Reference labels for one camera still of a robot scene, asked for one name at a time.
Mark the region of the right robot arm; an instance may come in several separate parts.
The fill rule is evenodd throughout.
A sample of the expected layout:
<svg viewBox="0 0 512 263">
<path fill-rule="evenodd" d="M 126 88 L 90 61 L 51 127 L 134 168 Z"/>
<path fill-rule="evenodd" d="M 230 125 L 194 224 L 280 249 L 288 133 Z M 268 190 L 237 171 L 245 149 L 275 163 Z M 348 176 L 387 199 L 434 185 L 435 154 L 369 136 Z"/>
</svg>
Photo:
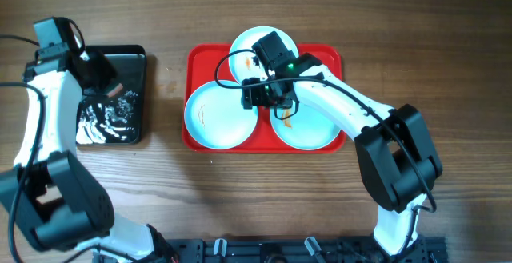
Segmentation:
<svg viewBox="0 0 512 263">
<path fill-rule="evenodd" d="M 363 185 L 378 204 L 373 238 L 388 256 L 404 255 L 418 237 L 419 212 L 437 209 L 432 189 L 442 175 L 421 113 L 368 98 L 312 54 L 284 63 L 267 79 L 242 81 L 245 108 L 281 108 L 289 100 L 318 111 L 354 141 Z"/>
</svg>

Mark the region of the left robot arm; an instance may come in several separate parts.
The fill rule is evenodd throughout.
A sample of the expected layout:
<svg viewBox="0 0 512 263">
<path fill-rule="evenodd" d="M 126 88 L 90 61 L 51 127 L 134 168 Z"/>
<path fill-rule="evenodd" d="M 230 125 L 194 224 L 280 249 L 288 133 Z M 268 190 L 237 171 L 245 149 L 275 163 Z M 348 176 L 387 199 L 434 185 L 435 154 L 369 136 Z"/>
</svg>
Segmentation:
<svg viewBox="0 0 512 263">
<path fill-rule="evenodd" d="M 79 106 L 109 94 L 129 71 L 146 71 L 139 45 L 37 50 L 21 87 L 29 91 L 22 148 L 1 175 L 1 203 L 9 214 L 8 241 L 16 261 L 18 228 L 37 251 L 92 251 L 117 262 L 176 262 L 179 255 L 151 225 L 114 212 L 106 190 L 76 155 Z"/>
</svg>

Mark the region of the green scouring sponge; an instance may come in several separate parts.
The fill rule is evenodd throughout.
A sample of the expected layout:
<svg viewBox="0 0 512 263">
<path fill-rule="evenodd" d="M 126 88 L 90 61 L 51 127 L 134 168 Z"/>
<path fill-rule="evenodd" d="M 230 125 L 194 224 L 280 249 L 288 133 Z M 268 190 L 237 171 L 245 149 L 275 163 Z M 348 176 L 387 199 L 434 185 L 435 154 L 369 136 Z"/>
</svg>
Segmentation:
<svg viewBox="0 0 512 263">
<path fill-rule="evenodd" d="M 116 96 L 118 93 L 120 93 L 123 90 L 123 84 L 118 83 L 116 86 L 112 87 L 107 93 L 106 96 L 108 98 L 112 98 Z"/>
</svg>

